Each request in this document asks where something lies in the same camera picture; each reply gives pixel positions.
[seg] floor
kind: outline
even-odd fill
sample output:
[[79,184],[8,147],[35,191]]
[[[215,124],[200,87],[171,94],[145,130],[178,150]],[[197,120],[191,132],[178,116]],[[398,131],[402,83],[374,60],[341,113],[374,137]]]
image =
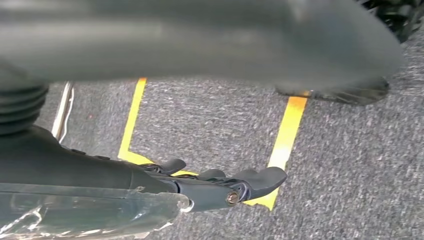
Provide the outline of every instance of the floor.
[[[424,239],[424,29],[387,99],[308,100],[275,204],[189,213],[149,240]],[[64,145],[118,159],[138,81],[78,83]],[[187,170],[264,168],[288,97],[223,79],[147,79],[129,152]],[[51,128],[61,85],[38,124]]]

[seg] yellow tape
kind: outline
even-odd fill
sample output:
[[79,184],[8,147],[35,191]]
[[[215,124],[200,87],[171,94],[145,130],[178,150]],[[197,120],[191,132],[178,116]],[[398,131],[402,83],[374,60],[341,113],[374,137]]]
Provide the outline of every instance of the yellow tape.
[[[290,153],[292,152],[292,147],[295,142],[299,125],[301,123],[306,102],[307,98],[304,97],[292,96],[288,99],[287,107],[282,117],[274,148],[269,159],[268,167],[278,167],[285,170]],[[279,189],[276,189],[266,196],[246,201],[245,203],[250,206],[260,204],[272,211],[278,192]]]
[[[126,121],[126,126],[118,154],[118,158],[134,164],[153,163],[147,157],[130,151],[131,139],[133,137],[134,127],[136,125],[137,115],[139,113],[145,86],[146,78],[140,78],[135,87],[131,107],[129,109],[128,120]],[[287,107],[282,118],[274,148],[272,150],[271,158],[269,159],[268,167],[279,167],[281,169],[286,168],[286,164],[289,160],[290,153],[295,142],[296,134],[302,119],[306,102],[307,98],[303,97],[290,97],[288,99]],[[194,172],[179,171],[175,173],[174,176],[182,174],[197,175],[197,173]],[[250,206],[260,204],[266,206],[270,211],[272,211],[278,196],[278,192],[279,190],[276,189],[264,197],[250,200],[245,203]]]

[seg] metal bolt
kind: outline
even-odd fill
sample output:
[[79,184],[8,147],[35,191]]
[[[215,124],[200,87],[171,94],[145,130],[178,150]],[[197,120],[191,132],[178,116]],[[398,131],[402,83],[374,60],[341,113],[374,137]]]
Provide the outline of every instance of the metal bolt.
[[239,200],[240,200],[239,194],[235,191],[229,192],[226,197],[226,203],[230,206],[237,204]]
[[137,192],[141,193],[141,192],[143,192],[144,189],[145,189],[144,186],[138,186],[134,190],[136,190]]

